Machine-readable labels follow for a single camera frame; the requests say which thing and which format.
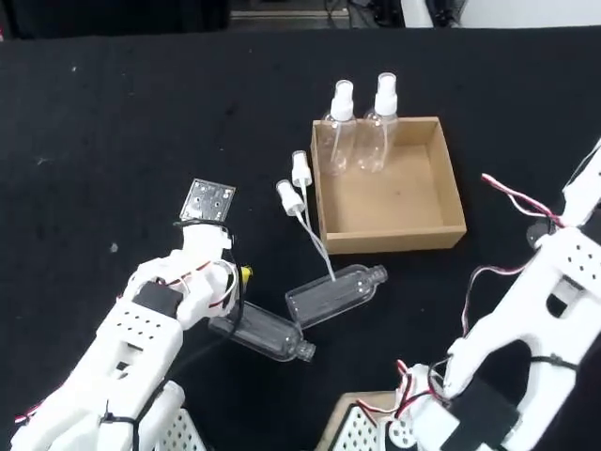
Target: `white wall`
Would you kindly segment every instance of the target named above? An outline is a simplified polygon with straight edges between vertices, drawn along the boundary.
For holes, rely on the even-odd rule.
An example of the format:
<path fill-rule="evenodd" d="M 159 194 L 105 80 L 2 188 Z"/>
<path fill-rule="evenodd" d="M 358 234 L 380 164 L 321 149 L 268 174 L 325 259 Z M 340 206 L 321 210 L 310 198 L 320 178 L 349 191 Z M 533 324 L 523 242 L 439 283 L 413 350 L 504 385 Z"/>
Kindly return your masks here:
<path fill-rule="evenodd" d="M 537 28 L 601 24 L 601 0 L 467 0 L 465 28 Z"/>

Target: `upright spray bottle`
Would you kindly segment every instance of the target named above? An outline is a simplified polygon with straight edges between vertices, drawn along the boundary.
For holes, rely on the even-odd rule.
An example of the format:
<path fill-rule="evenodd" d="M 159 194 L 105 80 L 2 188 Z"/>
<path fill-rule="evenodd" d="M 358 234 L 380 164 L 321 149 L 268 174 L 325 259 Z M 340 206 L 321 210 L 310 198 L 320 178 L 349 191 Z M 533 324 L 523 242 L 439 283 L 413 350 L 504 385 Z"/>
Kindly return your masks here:
<path fill-rule="evenodd" d="M 317 139 L 317 155 L 322 172 L 337 176 L 347 170 L 355 147 L 356 120 L 353 115 L 353 84 L 340 80 L 336 84 L 330 111 L 324 116 L 328 127 Z"/>
<path fill-rule="evenodd" d="M 397 126 L 396 106 L 396 76 L 381 73 L 374 108 L 365 115 L 367 128 L 357 149 L 357 163 L 361 169 L 378 172 L 384 168 Z"/>

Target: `white spray nozzle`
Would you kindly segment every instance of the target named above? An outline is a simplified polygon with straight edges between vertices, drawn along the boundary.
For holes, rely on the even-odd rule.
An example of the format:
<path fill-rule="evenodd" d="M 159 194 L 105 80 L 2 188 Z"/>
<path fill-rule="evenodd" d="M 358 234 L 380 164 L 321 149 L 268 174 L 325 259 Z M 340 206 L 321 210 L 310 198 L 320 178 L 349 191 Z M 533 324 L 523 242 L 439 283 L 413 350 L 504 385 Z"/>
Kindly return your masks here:
<path fill-rule="evenodd" d="M 396 106 L 396 76 L 390 72 L 381 73 L 374 110 L 381 116 L 391 116 L 396 114 Z"/>
<path fill-rule="evenodd" d="M 300 188 L 309 186 L 311 183 L 313 183 L 313 178 L 307 163 L 307 154 L 304 150 L 297 150 L 292 154 L 292 184 Z"/>
<path fill-rule="evenodd" d="M 353 117 L 353 84 L 349 80 L 336 83 L 330 114 L 335 120 L 346 122 Z"/>
<path fill-rule="evenodd" d="M 296 216 L 297 213 L 304 211 L 304 202 L 288 180 L 278 181 L 275 189 L 282 199 L 282 207 L 288 216 Z"/>

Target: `perforated metal bracket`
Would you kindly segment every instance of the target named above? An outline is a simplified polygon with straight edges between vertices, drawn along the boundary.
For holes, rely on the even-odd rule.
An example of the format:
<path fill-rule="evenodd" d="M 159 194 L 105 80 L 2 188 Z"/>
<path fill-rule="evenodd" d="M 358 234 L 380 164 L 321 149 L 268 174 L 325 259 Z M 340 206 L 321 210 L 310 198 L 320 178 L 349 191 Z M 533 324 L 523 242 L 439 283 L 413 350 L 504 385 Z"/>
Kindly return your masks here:
<path fill-rule="evenodd" d="M 236 188 L 201 179 L 194 179 L 179 218 L 224 221 Z"/>
<path fill-rule="evenodd" d="M 330 451 L 378 451 L 378 427 L 359 406 L 348 408 Z"/>
<path fill-rule="evenodd" d="M 188 411 L 179 409 L 156 446 L 155 451 L 207 451 Z"/>

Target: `lying bottle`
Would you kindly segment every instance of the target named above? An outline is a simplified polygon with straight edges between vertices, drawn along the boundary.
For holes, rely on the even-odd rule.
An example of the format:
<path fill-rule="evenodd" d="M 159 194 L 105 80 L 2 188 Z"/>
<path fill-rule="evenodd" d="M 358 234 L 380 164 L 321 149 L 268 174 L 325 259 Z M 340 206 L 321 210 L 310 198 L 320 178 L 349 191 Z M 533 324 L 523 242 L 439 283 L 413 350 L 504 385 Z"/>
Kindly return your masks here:
<path fill-rule="evenodd" d="M 290 315 L 302 329 L 366 303 L 374 297 L 378 285 L 388 279 L 381 265 L 369 269 L 351 265 L 335 275 L 336 280 L 324 276 L 285 295 Z"/>
<path fill-rule="evenodd" d="M 208 322 L 209 329 L 218 334 L 229 334 L 237 313 L 235 308 L 227 317 L 212 318 Z M 303 339 L 297 324 L 252 303 L 244 303 L 242 320 L 232 340 L 280 362 L 295 357 L 311 362 L 316 351 L 315 345 Z"/>

